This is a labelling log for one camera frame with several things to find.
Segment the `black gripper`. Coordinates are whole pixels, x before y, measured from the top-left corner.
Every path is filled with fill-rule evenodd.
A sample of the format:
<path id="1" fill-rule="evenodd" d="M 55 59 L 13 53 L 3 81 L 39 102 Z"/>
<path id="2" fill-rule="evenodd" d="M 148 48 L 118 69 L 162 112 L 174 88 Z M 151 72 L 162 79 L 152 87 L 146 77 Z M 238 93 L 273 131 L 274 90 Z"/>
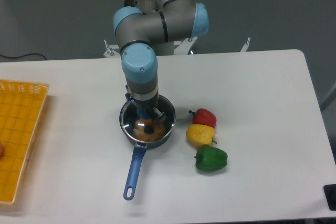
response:
<path id="1" fill-rule="evenodd" d="M 164 124 L 166 120 L 166 113 L 164 111 L 160 111 L 156 106 L 158 103 L 158 97 L 152 97 L 149 100 L 137 100 L 133 98 L 131 90 L 129 89 L 128 85 L 125 86 L 126 89 L 126 100 L 127 102 L 132 102 L 138 109 L 140 110 L 149 110 L 149 114 L 151 118 L 157 124 Z"/>

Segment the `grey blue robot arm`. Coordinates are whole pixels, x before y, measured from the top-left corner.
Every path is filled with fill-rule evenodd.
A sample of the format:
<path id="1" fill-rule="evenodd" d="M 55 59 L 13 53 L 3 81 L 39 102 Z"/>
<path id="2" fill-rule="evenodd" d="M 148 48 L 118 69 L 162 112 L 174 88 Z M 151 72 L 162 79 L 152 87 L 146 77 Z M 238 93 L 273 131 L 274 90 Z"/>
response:
<path id="1" fill-rule="evenodd" d="M 138 115 L 162 123 L 166 112 L 158 107 L 158 61 L 153 46 L 199 37 L 207 33 L 206 7 L 194 0 L 151 0 L 146 10 L 139 0 L 113 16 L 113 31 L 127 81 L 126 98 Z"/>

